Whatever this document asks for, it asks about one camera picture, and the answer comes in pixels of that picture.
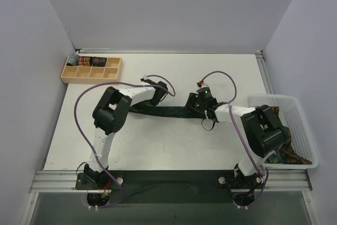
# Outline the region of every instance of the small object in tray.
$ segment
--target small object in tray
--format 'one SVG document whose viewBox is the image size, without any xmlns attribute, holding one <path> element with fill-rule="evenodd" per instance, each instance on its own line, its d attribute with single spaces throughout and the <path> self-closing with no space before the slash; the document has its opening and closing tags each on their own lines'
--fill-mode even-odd
<svg viewBox="0 0 337 225">
<path fill-rule="evenodd" d="M 91 66 L 91 56 L 80 56 L 78 58 L 78 65 L 79 66 Z"/>
<path fill-rule="evenodd" d="M 67 66 L 78 66 L 78 58 L 77 54 L 70 54 L 67 62 Z"/>
<path fill-rule="evenodd" d="M 92 65 L 96 67 L 105 67 L 106 57 L 92 57 Z"/>
<path fill-rule="evenodd" d="M 278 106 L 271 106 L 273 111 L 279 116 L 280 108 Z M 283 164 L 312 164 L 311 161 L 299 156 L 291 146 L 291 132 L 286 126 L 284 127 L 289 135 L 289 140 L 283 144 L 278 150 L 268 157 L 266 163 L 283 163 Z"/>
</svg>

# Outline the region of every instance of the white mesh basket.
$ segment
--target white mesh basket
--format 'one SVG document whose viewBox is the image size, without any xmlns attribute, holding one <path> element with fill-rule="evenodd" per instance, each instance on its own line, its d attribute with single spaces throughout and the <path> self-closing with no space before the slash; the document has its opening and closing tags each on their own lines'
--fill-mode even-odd
<svg viewBox="0 0 337 225">
<path fill-rule="evenodd" d="M 248 107 L 261 105 L 278 106 L 279 118 L 282 125 L 287 126 L 291 132 L 291 145 L 295 152 L 312 162 L 312 164 L 269 164 L 268 168 L 275 169 L 309 169 L 318 165 L 318 157 L 314 149 L 312 134 L 297 99 L 276 94 L 252 94 L 247 97 Z"/>
</svg>

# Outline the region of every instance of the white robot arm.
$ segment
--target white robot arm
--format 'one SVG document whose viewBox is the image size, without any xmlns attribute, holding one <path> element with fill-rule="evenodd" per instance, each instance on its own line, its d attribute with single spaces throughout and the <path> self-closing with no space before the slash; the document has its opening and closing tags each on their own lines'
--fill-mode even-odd
<svg viewBox="0 0 337 225">
<path fill-rule="evenodd" d="M 117 90 L 108 87 L 97 104 L 94 112 L 95 140 L 93 147 L 97 154 L 91 156 L 84 168 L 87 177 L 96 182 L 103 168 L 98 164 L 96 157 L 104 168 L 108 167 L 108 155 L 115 134 L 123 127 L 129 108 L 135 104 L 155 106 L 166 94 L 159 87 L 146 87 L 146 85 L 159 85 L 167 89 L 163 82 L 155 83 L 149 79 L 141 79 L 143 87 L 132 87 Z"/>
<path fill-rule="evenodd" d="M 147 85 L 148 83 L 142 82 L 140 85 Z M 138 104 L 139 102 L 143 101 L 149 101 L 153 98 L 154 93 L 156 89 L 153 87 L 136 87 L 136 88 L 126 88 L 126 89 L 120 89 L 116 90 L 114 92 L 119 93 L 118 95 L 124 96 L 124 99 L 127 99 L 127 101 L 131 101 L 130 106 L 134 104 Z M 109 104 L 109 108 L 112 110 L 115 110 L 117 107 L 116 104 Z M 117 131 L 124 125 L 124 119 L 113 119 L 112 124 L 117 125 L 116 129 L 111 130 L 111 133 L 108 131 L 103 130 L 104 128 L 101 128 L 102 126 L 96 126 L 95 129 L 95 140 L 94 140 L 94 148 L 97 152 L 97 156 L 101 164 L 107 168 L 108 167 L 108 155 L 110 153 L 110 148 L 112 144 L 112 140 L 116 134 Z M 98 173 L 102 172 L 103 169 L 97 164 L 95 154 L 91 152 L 91 156 L 88 161 L 89 167 Z"/>
</svg>

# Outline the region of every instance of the wooden tray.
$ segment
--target wooden tray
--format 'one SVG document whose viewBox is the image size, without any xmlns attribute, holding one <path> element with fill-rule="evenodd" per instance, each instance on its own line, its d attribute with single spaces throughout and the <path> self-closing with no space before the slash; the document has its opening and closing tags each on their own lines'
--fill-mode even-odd
<svg viewBox="0 0 337 225">
<path fill-rule="evenodd" d="M 61 74 L 61 80 L 65 84 L 101 84 L 119 81 L 122 65 L 123 61 L 121 57 L 108 57 L 105 67 L 65 65 Z"/>
</svg>

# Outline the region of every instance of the white tabletop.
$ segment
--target white tabletop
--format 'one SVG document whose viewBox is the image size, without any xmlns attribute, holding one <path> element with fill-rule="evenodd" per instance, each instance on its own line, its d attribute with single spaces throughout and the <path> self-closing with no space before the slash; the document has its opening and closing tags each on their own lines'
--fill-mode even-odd
<svg viewBox="0 0 337 225">
<path fill-rule="evenodd" d="M 166 77 L 176 97 L 168 96 L 159 106 L 184 106 L 198 82 L 215 70 L 227 72 L 237 84 L 233 105 L 246 106 L 245 97 L 265 93 L 255 55 L 229 54 L 91 54 L 121 56 L 121 81 L 139 83 L 145 74 Z M 218 102 L 234 93 L 230 80 L 221 74 L 207 78 Z M 44 170 L 76 170 L 87 161 L 90 148 L 79 133 L 73 116 L 75 100 L 91 85 L 69 84 L 63 101 Z M 94 138 L 92 112 L 107 86 L 87 93 L 79 103 L 78 119 L 90 140 Z M 218 123 L 205 131 L 200 119 L 160 118 L 129 113 L 116 134 L 109 154 L 111 170 L 230 170 L 244 157 L 244 149 L 232 124 Z"/>
</svg>

